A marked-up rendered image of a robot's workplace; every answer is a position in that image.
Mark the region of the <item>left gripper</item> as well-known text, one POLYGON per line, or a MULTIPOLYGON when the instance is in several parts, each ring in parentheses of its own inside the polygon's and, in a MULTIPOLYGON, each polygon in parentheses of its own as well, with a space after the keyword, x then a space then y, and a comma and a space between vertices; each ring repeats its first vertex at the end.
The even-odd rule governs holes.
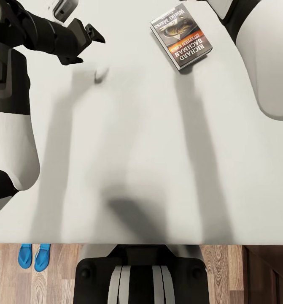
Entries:
POLYGON ((83 63, 83 59, 78 55, 92 41, 105 43, 103 36, 91 24, 84 27, 82 21, 77 18, 74 18, 67 28, 45 20, 51 25, 55 37, 54 49, 49 54, 57 55, 62 65, 83 63))

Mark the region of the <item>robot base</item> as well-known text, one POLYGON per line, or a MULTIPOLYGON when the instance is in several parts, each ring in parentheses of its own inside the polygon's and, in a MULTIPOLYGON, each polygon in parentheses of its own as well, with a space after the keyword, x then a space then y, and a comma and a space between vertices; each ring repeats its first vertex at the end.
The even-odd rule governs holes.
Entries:
POLYGON ((73 304, 108 304, 116 265, 166 265, 175 304, 210 304, 207 269, 197 244, 84 244, 75 271, 73 304))

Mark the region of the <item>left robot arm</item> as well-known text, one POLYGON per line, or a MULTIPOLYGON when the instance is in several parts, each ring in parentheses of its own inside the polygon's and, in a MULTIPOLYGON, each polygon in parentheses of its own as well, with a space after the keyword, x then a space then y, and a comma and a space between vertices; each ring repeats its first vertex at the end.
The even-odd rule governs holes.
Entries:
POLYGON ((0 0, 0 211, 40 175, 31 122, 27 58, 17 46, 57 55, 62 65, 83 63, 78 55, 92 43, 105 43, 91 25, 74 18, 64 23, 78 0, 51 0, 45 18, 24 9, 18 0, 0 0))

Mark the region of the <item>hardback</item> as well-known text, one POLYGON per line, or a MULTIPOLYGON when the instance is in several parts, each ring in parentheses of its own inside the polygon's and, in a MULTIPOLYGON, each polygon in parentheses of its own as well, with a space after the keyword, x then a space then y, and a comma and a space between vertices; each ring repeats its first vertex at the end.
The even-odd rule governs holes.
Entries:
POLYGON ((178 71, 213 49, 183 3, 152 20, 151 30, 178 71))

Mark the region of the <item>sandal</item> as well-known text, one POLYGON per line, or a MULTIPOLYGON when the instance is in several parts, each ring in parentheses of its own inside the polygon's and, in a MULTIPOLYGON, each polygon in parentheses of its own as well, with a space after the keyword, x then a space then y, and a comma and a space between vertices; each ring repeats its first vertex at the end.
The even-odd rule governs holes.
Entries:
POLYGON ((27 269, 32 263, 32 244, 22 244, 18 256, 19 265, 23 269, 27 269))
POLYGON ((38 255, 35 255, 35 271, 42 272, 49 264, 49 253, 51 244, 41 244, 38 255))

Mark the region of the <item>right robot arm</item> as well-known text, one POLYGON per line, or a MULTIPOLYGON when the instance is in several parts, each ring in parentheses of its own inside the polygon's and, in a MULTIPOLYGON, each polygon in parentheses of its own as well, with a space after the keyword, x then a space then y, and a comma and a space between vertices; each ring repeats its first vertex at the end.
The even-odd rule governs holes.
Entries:
POLYGON ((283 0, 206 1, 235 43, 259 109, 283 121, 283 0))

